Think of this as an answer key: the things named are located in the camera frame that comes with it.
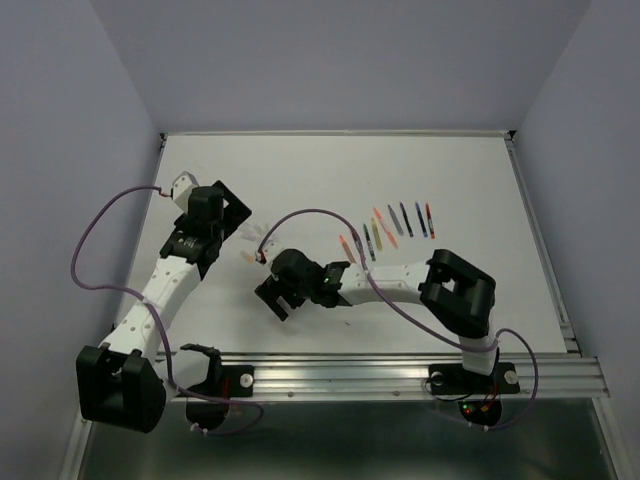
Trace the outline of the dark red pen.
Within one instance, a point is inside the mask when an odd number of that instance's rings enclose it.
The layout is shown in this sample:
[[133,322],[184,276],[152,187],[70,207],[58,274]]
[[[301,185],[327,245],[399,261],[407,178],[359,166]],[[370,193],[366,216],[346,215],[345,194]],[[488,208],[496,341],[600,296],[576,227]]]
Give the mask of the dark red pen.
[[363,247],[360,235],[359,235],[358,231],[355,230],[355,229],[351,230],[351,234],[352,234],[355,246],[356,246],[356,250],[358,251],[358,255],[359,255],[359,258],[360,258],[360,263],[364,266],[366,264],[366,254],[365,254],[365,251],[364,251],[364,247]]

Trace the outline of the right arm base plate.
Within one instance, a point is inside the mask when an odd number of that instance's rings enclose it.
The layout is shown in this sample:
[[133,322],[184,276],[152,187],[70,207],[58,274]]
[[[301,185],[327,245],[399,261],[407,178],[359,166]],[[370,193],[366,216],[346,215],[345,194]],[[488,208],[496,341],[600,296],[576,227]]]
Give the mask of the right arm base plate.
[[515,365],[499,362],[488,376],[465,370],[458,363],[444,363],[429,368],[428,389],[438,397],[474,395],[514,395],[521,389]]

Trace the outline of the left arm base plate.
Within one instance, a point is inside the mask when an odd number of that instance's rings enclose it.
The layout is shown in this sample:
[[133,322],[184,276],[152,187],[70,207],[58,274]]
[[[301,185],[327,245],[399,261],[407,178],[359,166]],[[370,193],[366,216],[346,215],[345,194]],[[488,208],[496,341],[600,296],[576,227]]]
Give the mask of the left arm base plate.
[[250,398],[255,367],[228,363],[215,347],[188,343],[172,357],[173,378],[179,387],[199,395]]

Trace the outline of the blue pen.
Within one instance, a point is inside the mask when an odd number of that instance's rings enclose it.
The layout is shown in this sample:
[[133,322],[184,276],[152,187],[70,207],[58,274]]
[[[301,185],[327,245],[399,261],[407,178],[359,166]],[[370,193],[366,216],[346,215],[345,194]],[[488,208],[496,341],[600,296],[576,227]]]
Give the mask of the blue pen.
[[428,233],[428,230],[427,230],[427,225],[426,225],[424,216],[422,214],[421,205],[420,205],[420,203],[418,201],[415,201],[414,205],[415,205],[415,209],[416,209],[416,215],[417,215],[417,218],[418,218],[418,221],[419,221],[419,224],[420,224],[420,228],[421,228],[421,231],[422,231],[422,235],[423,235],[423,237],[428,238],[429,237],[429,233]]

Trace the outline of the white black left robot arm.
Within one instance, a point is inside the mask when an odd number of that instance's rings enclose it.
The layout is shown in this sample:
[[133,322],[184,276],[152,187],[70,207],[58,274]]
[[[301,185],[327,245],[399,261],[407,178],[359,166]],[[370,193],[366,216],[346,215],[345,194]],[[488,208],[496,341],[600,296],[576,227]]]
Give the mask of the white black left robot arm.
[[188,343],[172,351],[168,331],[190,294],[218,260],[224,242],[247,220],[250,209],[222,182],[201,186],[184,172],[170,191],[154,189],[181,211],[160,249],[142,291],[121,293],[134,303],[97,346],[76,358],[84,419],[149,433],[178,396],[195,400],[188,415],[194,430],[222,434],[235,399],[232,381],[214,347]]

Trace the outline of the green pen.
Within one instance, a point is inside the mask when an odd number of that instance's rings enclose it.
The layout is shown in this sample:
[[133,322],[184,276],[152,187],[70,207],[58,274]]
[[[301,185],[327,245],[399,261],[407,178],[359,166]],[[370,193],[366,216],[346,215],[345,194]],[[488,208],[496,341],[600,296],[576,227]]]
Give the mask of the green pen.
[[372,262],[376,262],[377,259],[376,259],[374,245],[373,245],[372,238],[371,238],[371,235],[370,235],[370,232],[369,232],[369,228],[367,227],[366,223],[363,223],[362,229],[363,229],[365,243],[366,243],[366,247],[367,247],[370,259],[371,259]]

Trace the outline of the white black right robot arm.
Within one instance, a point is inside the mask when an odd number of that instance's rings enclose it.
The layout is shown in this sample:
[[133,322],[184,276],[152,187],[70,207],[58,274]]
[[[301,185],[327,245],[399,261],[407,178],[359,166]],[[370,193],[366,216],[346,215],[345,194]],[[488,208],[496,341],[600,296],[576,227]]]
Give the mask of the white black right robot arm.
[[401,303],[421,305],[458,337],[463,384],[482,390],[495,380],[496,282],[453,252],[437,249],[424,262],[367,270],[348,261],[320,265],[299,250],[285,249],[266,264],[269,276],[255,294],[280,320],[307,301],[324,308],[382,302],[396,312]]

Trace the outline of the yellow highlighter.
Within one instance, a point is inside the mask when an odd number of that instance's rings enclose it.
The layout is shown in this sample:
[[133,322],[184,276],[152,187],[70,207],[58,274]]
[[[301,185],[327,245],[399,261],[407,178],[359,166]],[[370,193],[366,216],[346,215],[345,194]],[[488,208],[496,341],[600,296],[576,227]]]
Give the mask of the yellow highlighter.
[[379,233],[377,222],[373,217],[371,218],[371,228],[372,228],[372,232],[373,232],[374,243],[375,243],[376,249],[378,251],[382,251],[383,250],[382,240],[381,240],[381,237],[380,237],[380,233]]

